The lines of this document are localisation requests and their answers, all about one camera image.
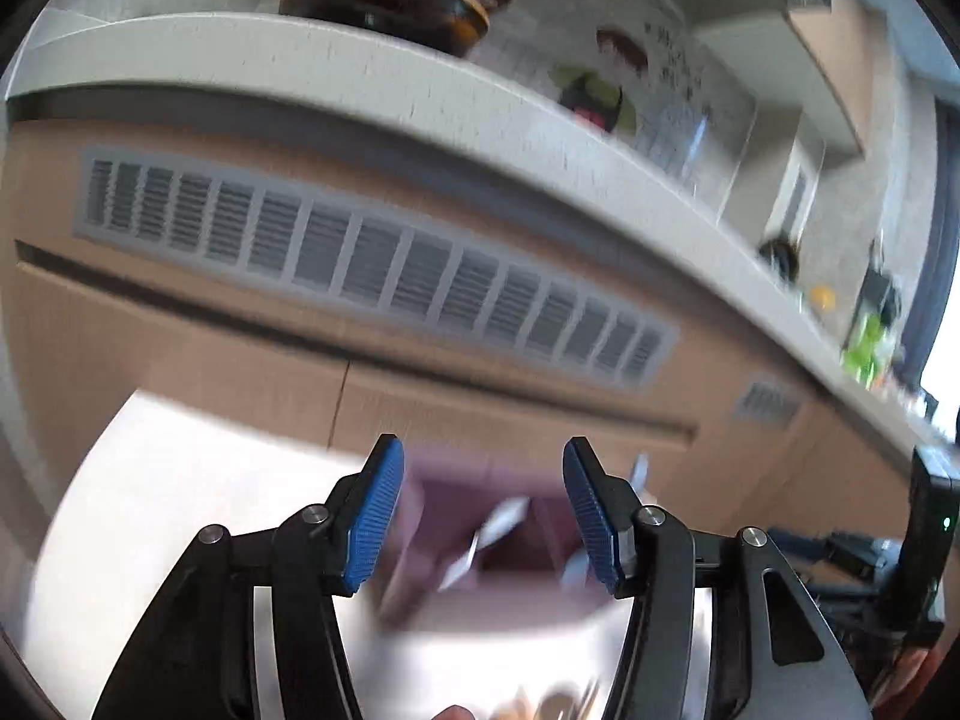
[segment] gray vent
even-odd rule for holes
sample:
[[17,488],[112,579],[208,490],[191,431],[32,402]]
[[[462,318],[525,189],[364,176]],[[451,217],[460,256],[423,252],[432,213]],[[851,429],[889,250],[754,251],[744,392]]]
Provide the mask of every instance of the gray vent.
[[[169,154],[91,148],[77,232],[608,384],[649,382],[678,335],[640,306],[467,230]],[[776,410],[760,395],[745,397],[744,408]]]
[[736,406],[738,416],[776,425],[793,421],[800,400],[785,386],[770,381],[753,382]]

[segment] kitchen counter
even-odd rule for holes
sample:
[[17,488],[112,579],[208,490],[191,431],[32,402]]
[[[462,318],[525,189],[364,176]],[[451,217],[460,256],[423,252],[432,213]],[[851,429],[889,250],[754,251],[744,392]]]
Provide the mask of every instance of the kitchen counter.
[[639,242],[784,348],[906,469],[922,424],[880,402],[750,250],[685,191],[550,100],[369,32],[257,14],[181,14],[28,36],[8,98],[70,87],[179,86],[323,110],[467,157]]

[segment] cabinet door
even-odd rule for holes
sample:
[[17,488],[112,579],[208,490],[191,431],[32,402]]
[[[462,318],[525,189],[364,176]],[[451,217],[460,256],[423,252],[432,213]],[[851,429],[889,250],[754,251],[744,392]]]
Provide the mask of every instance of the cabinet door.
[[510,464],[558,476],[571,436],[587,436],[607,471],[621,476],[640,454],[650,456],[651,467],[672,466],[689,441],[679,428],[594,418],[351,364],[332,446],[366,454],[381,433],[443,448],[452,463]]
[[62,493],[136,389],[327,446],[346,362],[266,343],[20,263],[4,293],[28,420]]

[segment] silver bolt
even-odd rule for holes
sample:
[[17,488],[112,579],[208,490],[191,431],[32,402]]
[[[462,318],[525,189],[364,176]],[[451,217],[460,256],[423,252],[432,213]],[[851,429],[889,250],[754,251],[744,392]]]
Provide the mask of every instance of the silver bolt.
[[197,538],[205,544],[215,544],[223,537],[223,525],[205,525],[203,528],[200,528],[200,533],[197,533]]
[[637,512],[637,519],[644,525],[653,525],[654,527],[666,522],[664,510],[656,506],[644,506]]
[[311,506],[308,506],[301,512],[301,517],[304,518],[304,522],[308,525],[319,525],[320,522],[324,522],[330,516],[330,512],[322,503],[315,503]]
[[762,547],[767,542],[767,535],[760,528],[744,528],[740,536],[752,547]]

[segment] dark curtain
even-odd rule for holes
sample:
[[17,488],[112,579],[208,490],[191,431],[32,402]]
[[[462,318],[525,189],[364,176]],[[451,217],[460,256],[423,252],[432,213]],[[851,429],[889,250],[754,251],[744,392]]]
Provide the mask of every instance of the dark curtain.
[[937,100],[937,183],[933,217],[923,269],[917,282],[901,341],[904,360],[896,376],[907,386],[920,386],[920,375],[930,356],[947,308],[960,244],[960,110]]

